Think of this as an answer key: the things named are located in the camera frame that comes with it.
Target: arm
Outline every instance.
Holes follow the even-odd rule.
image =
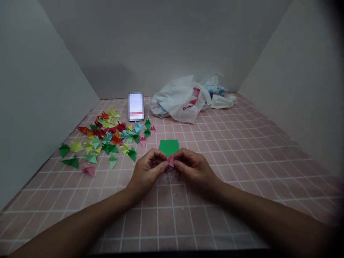
[[[330,228],[301,212],[222,182],[203,155],[175,154],[175,167],[212,200],[256,230],[269,244],[295,257],[318,257]]]
[[[106,227],[138,203],[168,166],[165,154],[150,150],[135,166],[128,186],[61,220],[23,245],[9,257],[68,258],[85,255]]]

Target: green paper square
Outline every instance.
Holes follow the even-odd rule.
[[[178,140],[161,140],[159,150],[169,157],[172,153],[174,155],[179,150]]]

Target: red print on bag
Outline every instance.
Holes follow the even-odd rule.
[[[196,87],[194,87],[193,89],[194,89],[194,90],[193,90],[193,92],[194,92],[193,94],[196,96],[196,99],[190,101],[190,104],[195,105],[196,102],[197,102],[197,100],[198,100],[198,95],[200,94],[200,91],[201,91],[201,90],[198,89],[198,88],[196,88]],[[191,108],[192,106],[191,106],[190,104],[189,104],[187,107],[184,107],[183,110],[186,110],[186,109],[188,109],[188,108]]]

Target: smartphone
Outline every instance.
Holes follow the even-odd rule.
[[[129,121],[144,120],[143,92],[129,92]]]

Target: forearm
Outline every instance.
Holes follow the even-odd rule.
[[[326,244],[330,228],[301,212],[225,183],[215,196],[269,244],[292,256],[317,257]]]
[[[134,205],[125,190],[48,228],[10,257],[78,257],[90,249],[116,217]]]

